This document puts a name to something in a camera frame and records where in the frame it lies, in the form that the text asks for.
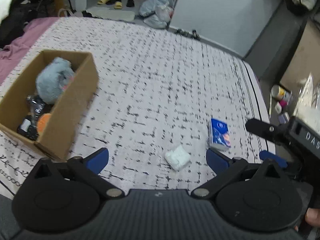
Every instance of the human hand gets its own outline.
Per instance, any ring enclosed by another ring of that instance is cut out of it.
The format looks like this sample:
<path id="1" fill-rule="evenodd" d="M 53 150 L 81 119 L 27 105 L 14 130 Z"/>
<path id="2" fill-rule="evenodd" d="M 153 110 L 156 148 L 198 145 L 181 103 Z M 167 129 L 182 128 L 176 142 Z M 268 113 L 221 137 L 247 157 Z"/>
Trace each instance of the human hand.
<path id="1" fill-rule="evenodd" d="M 320 227 L 320 209 L 308 208 L 305 220 L 313 227 Z"/>

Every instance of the yellow slipper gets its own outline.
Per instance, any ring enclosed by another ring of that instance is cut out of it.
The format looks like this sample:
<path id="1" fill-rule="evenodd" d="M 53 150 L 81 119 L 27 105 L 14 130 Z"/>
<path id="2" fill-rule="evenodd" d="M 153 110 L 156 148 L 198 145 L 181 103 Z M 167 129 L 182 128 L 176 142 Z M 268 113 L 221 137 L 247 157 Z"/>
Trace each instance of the yellow slipper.
<path id="1" fill-rule="evenodd" d="M 100 0 L 100 1 L 98 2 L 98 4 L 100 4 L 100 5 L 101 5 L 101 4 L 106 4 L 107 1 L 109 1 L 109 0 Z"/>
<path id="2" fill-rule="evenodd" d="M 122 2 L 116 2 L 115 9 L 122 9 Z"/>

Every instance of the black round disc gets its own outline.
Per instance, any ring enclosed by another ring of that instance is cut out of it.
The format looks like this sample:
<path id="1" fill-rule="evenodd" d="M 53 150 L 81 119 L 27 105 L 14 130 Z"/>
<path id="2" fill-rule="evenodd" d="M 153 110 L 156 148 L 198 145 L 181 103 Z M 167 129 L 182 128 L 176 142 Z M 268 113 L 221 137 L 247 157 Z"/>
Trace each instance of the black round disc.
<path id="1" fill-rule="evenodd" d="M 12 211 L 18 223 L 30 231 L 62 232 L 86 223 L 98 210 L 99 195 L 76 181 L 40 178 L 21 187 Z"/>
<path id="2" fill-rule="evenodd" d="M 259 232 L 293 226 L 302 209 L 301 198 L 293 185 L 269 177 L 225 187 L 217 195 L 216 204 L 228 221 Z"/>

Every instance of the white crumpled tissue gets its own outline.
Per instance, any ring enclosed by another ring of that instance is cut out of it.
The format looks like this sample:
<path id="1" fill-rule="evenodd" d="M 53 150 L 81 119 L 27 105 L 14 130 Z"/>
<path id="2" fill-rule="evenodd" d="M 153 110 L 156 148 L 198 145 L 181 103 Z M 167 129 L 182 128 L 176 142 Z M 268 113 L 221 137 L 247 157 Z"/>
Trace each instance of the white crumpled tissue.
<path id="1" fill-rule="evenodd" d="M 180 171 L 188 165 L 190 154 L 180 145 L 175 150 L 167 152 L 164 158 L 174 170 Z"/>

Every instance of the metal pivot bolt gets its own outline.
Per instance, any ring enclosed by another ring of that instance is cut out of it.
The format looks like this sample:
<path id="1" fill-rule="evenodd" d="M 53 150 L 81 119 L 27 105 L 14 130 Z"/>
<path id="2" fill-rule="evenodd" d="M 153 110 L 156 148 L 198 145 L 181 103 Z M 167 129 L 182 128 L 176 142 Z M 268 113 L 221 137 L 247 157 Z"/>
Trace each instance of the metal pivot bolt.
<path id="1" fill-rule="evenodd" d="M 122 191 L 118 188 L 110 188 L 107 190 L 107 195 L 109 197 L 119 197 L 122 194 Z"/>
<path id="2" fill-rule="evenodd" d="M 193 194 L 195 194 L 198 197 L 205 197 L 209 195 L 210 191 L 206 188 L 197 188 L 193 191 Z"/>

